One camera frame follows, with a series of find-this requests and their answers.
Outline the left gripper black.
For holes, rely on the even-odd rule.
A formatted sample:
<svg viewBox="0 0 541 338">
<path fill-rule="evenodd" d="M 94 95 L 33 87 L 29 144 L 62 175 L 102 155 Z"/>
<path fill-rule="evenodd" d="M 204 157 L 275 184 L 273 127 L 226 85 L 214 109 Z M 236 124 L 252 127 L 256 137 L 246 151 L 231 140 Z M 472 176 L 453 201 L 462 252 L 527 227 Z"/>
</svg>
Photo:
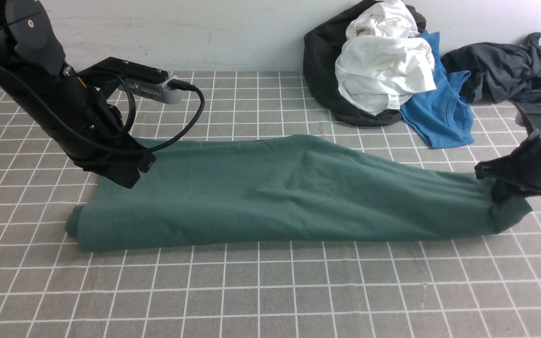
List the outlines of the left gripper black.
<svg viewBox="0 0 541 338">
<path fill-rule="evenodd" d="M 77 77 L 50 76 L 36 67 L 13 67 L 23 84 L 9 83 L 9 95 L 86 171 L 133 188 L 156 162 L 119 125 L 118 109 Z"/>
</svg>

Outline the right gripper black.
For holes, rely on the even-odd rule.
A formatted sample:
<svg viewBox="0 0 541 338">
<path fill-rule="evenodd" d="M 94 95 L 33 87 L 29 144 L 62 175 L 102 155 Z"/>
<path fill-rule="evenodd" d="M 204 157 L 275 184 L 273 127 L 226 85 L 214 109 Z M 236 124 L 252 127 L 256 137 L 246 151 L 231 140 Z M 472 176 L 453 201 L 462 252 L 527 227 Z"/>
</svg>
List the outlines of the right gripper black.
<svg viewBox="0 0 541 338">
<path fill-rule="evenodd" d="M 477 179 L 495 180 L 491 196 L 497 203 L 541 195 L 541 106 L 517 108 L 528 137 L 511 154 L 475 165 Z"/>
</svg>

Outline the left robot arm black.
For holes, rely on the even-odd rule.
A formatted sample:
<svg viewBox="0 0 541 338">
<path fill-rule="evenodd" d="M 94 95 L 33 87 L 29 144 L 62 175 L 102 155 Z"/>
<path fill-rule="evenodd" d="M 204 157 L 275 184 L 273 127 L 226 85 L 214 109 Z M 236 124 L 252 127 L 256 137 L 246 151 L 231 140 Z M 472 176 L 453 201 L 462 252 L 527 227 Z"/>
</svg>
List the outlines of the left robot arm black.
<svg viewBox="0 0 541 338">
<path fill-rule="evenodd" d="M 119 85 L 109 71 L 74 71 L 41 2 L 0 0 L 0 88 L 76 166 L 131 189 L 156 158 L 107 102 Z"/>
</svg>

